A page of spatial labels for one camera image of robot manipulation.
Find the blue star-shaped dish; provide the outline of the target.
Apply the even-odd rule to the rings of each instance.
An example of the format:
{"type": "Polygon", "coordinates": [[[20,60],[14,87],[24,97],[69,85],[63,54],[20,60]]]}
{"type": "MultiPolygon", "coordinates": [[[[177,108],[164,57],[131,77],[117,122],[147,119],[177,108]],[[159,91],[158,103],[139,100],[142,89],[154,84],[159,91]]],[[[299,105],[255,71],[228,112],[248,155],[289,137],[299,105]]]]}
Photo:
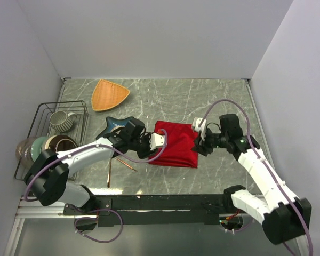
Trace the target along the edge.
{"type": "Polygon", "coordinates": [[[110,116],[106,117],[106,127],[96,136],[96,139],[102,138],[105,134],[110,133],[119,127],[124,127],[128,121],[133,118],[133,116],[124,119],[117,119],[110,116]]]}

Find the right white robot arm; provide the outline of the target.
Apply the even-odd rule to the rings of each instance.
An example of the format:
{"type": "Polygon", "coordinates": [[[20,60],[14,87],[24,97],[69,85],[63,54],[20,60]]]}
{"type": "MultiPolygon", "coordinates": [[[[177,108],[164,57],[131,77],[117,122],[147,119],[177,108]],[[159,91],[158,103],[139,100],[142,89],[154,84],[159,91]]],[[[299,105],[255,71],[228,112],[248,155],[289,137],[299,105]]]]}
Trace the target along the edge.
{"type": "Polygon", "coordinates": [[[219,118],[220,131],[213,133],[207,121],[195,118],[192,129],[198,133],[193,151],[208,156],[215,148],[225,149],[248,172],[263,199],[241,185],[223,191],[222,206],[230,213],[241,210],[259,224],[269,241],[278,245],[305,235],[310,223],[311,204],[300,199],[275,172],[253,137],[247,138],[235,114],[219,118]]]}

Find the copper spoon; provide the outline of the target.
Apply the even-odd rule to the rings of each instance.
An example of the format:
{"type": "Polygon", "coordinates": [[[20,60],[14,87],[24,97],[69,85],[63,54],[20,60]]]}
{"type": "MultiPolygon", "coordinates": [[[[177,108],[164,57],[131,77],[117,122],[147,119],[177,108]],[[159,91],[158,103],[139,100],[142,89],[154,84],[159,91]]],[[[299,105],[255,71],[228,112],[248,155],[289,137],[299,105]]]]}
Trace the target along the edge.
{"type": "Polygon", "coordinates": [[[107,188],[110,188],[111,186],[111,164],[112,164],[112,159],[109,160],[109,164],[108,164],[107,188]]]}

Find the clear glass bowl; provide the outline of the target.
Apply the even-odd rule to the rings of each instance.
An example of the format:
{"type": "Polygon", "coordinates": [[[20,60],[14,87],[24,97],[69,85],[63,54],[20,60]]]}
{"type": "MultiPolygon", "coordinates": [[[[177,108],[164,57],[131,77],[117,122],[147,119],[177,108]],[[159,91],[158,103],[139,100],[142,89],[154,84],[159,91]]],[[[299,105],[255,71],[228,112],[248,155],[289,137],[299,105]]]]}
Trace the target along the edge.
{"type": "Polygon", "coordinates": [[[15,156],[17,160],[20,162],[20,164],[29,169],[33,165],[34,161],[31,157],[31,147],[34,141],[37,139],[37,137],[28,137],[21,142],[18,143],[16,150],[15,150],[15,156]]]}

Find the brown cream ceramic bowl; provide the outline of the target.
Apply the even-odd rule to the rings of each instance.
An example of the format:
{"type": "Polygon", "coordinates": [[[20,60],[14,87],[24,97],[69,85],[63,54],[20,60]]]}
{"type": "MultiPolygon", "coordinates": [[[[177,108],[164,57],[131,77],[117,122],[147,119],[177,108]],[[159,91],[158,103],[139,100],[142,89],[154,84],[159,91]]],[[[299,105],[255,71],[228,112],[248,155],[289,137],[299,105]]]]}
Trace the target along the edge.
{"type": "Polygon", "coordinates": [[[67,135],[54,135],[48,137],[42,144],[41,151],[47,149],[52,150],[53,152],[67,151],[77,148],[78,145],[74,139],[67,135]]]}

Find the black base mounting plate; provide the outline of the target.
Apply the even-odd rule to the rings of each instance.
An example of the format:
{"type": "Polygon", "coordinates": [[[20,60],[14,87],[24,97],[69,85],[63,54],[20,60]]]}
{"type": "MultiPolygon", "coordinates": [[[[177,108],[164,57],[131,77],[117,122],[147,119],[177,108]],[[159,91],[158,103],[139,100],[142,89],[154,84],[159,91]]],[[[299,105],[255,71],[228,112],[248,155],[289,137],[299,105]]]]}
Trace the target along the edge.
{"type": "Polygon", "coordinates": [[[157,225],[203,223],[218,225],[220,217],[237,212],[237,209],[224,200],[222,194],[198,195],[98,195],[94,209],[104,209],[101,213],[75,209],[66,204],[65,216],[77,218],[85,215],[98,217],[98,227],[112,227],[120,224],[114,213],[117,212],[124,225],[157,225]]]}

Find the green ceramic bowl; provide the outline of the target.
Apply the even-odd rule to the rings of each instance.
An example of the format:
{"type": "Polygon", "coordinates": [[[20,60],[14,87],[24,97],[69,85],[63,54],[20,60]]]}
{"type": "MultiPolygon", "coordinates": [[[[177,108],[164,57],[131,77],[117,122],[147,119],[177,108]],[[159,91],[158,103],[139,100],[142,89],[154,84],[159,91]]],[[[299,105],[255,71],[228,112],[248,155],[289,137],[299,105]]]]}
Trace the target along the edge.
{"type": "Polygon", "coordinates": [[[35,162],[42,152],[43,144],[48,140],[48,137],[39,137],[31,145],[30,155],[32,160],[35,162]]]}

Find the grey ribbed mug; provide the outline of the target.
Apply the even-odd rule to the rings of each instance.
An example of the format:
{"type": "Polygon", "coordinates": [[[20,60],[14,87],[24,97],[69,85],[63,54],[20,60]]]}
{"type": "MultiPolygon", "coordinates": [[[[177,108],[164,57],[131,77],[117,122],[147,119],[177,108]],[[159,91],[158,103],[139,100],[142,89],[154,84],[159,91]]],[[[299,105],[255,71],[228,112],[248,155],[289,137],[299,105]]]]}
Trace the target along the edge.
{"type": "Polygon", "coordinates": [[[57,132],[65,133],[71,130],[76,118],[74,112],[56,111],[50,116],[50,125],[57,132]]]}

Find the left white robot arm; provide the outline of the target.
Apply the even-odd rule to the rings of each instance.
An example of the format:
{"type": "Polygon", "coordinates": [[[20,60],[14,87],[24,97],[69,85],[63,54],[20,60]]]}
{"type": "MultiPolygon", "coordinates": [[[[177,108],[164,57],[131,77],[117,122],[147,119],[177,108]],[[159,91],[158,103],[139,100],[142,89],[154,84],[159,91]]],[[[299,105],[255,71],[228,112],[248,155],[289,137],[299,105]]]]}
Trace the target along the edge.
{"type": "Polygon", "coordinates": [[[24,200],[30,202],[28,194],[33,193],[43,206],[63,202],[90,214],[98,207],[96,196],[85,185],[70,183],[70,176],[96,162],[125,157],[129,150],[137,153],[137,163],[149,163],[165,149],[166,132],[147,132],[145,124],[134,117],[107,117],[106,123],[92,143],[66,151],[43,151],[24,178],[24,200]]]}

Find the aluminium frame rail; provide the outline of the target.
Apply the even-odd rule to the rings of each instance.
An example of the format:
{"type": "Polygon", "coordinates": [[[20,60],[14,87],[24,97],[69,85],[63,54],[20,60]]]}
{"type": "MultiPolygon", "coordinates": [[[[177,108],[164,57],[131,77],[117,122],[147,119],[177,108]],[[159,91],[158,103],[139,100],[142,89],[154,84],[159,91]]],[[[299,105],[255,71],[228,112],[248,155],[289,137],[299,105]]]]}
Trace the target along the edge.
{"type": "Polygon", "coordinates": [[[63,218],[65,203],[56,202],[49,206],[43,206],[39,201],[27,202],[22,197],[20,199],[16,219],[50,219],[63,218]]]}

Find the copper fork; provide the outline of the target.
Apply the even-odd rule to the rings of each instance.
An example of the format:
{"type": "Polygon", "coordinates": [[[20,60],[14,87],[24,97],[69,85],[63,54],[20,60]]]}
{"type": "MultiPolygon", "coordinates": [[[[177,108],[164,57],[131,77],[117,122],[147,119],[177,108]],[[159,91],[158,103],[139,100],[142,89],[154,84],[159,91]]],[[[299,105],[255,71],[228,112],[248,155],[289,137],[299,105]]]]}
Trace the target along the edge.
{"type": "Polygon", "coordinates": [[[137,170],[135,168],[133,168],[131,165],[129,165],[128,163],[126,163],[125,161],[121,160],[120,158],[115,158],[115,160],[117,160],[118,162],[122,163],[123,165],[125,165],[127,168],[131,169],[134,172],[137,172],[137,170]]]}

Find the orange woven basket tray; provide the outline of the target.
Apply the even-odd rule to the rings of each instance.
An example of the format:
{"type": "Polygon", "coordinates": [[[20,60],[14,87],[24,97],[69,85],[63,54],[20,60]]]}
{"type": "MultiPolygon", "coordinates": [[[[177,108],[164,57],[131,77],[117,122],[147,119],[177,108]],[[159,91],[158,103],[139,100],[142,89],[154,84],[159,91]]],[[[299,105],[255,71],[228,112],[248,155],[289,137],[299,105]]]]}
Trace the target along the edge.
{"type": "Polygon", "coordinates": [[[130,90],[120,84],[100,79],[91,96],[94,111],[106,111],[121,104],[130,95],[130,90]]]}

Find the red cloth napkin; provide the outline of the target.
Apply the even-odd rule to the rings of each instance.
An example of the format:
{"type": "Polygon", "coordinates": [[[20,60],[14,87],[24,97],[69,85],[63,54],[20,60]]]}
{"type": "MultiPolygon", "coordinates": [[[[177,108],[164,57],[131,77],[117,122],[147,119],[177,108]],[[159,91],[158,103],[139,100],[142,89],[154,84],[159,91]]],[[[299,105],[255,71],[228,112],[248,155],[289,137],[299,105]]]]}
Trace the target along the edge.
{"type": "Polygon", "coordinates": [[[164,129],[168,134],[167,146],[159,158],[150,162],[151,165],[169,167],[198,168],[198,153],[192,151],[198,133],[190,124],[157,121],[154,131],[164,129]]]}

